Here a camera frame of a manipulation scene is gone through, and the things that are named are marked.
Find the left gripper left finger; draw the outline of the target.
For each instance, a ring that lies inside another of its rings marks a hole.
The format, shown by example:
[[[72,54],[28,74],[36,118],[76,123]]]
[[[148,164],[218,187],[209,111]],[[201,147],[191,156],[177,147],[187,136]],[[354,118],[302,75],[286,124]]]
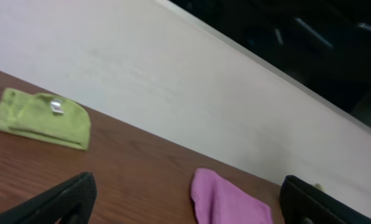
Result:
[[[82,172],[0,213],[0,224],[87,224],[96,197],[94,175],[91,172]]]

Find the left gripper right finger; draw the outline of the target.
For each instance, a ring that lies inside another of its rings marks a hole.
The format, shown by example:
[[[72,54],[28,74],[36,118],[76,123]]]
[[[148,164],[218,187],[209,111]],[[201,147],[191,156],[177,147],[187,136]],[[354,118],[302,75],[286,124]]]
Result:
[[[279,199],[286,224],[371,224],[371,218],[294,175],[285,177]]]

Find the large pink cloth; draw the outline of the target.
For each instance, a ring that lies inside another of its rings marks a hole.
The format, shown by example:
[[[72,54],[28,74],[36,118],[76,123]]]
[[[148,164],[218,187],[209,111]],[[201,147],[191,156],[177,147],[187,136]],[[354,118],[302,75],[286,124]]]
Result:
[[[190,195],[199,224],[272,224],[270,207],[215,171],[199,168]]]

